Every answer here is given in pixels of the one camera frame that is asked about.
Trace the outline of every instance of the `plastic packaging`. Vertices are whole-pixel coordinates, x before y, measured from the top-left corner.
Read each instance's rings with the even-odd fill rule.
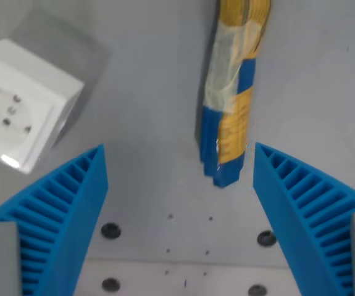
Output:
[[[226,187],[239,180],[256,57],[270,0],[221,0],[219,24],[205,85],[201,161],[206,176]]]

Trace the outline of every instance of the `yellow label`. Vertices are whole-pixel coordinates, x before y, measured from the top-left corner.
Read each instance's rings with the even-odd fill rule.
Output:
[[[246,57],[244,57],[245,59],[254,59],[255,57],[257,57],[258,50],[261,45],[261,40],[265,33],[266,25],[269,19],[269,12],[270,12],[270,0],[251,1],[248,20],[253,20],[256,23],[259,23],[261,25],[261,31],[257,36],[255,46],[251,49],[251,52]],[[248,27],[246,28],[246,35],[252,32],[252,30]]]
[[[254,59],[257,56],[262,36],[265,33],[269,12],[270,0],[221,0],[220,21],[230,27],[245,26],[244,40],[241,42],[252,40],[253,32],[257,35],[254,36],[256,40],[254,46],[249,42],[250,46],[252,46],[249,54],[239,57],[238,60],[240,60],[240,62],[243,61],[243,59]],[[244,47],[245,44],[236,44],[235,46],[240,48],[241,46]]]
[[[219,162],[238,158],[246,149],[250,102],[253,87],[236,96],[233,113],[223,114],[219,128]]]
[[[247,0],[221,0],[220,20],[227,26],[238,27],[243,24],[243,14],[248,11]]]

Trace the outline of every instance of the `yellow and blue package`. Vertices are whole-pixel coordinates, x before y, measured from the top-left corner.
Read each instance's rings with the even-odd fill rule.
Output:
[[[239,180],[243,167],[256,57],[269,12],[270,0],[220,0],[200,152],[205,175],[221,188]]]

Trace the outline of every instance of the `metal plate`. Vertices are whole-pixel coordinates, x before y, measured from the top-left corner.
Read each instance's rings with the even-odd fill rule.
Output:
[[[215,1],[35,2],[59,20],[34,12],[14,40],[86,89],[67,133],[32,175],[0,166],[0,202],[105,143],[111,189],[90,257],[286,266],[278,245],[257,244],[269,229],[252,190],[257,140],[355,188],[355,2],[274,1],[252,144],[241,181],[224,190],[203,176],[194,137]],[[121,236],[105,239],[105,223],[117,223]]]
[[[107,293],[103,280],[115,278],[120,290]],[[253,285],[266,287],[267,295],[300,296],[288,269],[170,265],[89,260],[85,263],[75,296],[235,296],[248,295]]]

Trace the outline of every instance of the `transparent plastic wrap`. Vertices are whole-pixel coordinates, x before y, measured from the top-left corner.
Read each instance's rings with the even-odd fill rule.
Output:
[[[221,0],[220,17],[205,85],[201,161],[206,176],[226,187],[239,180],[256,57],[270,0]]]

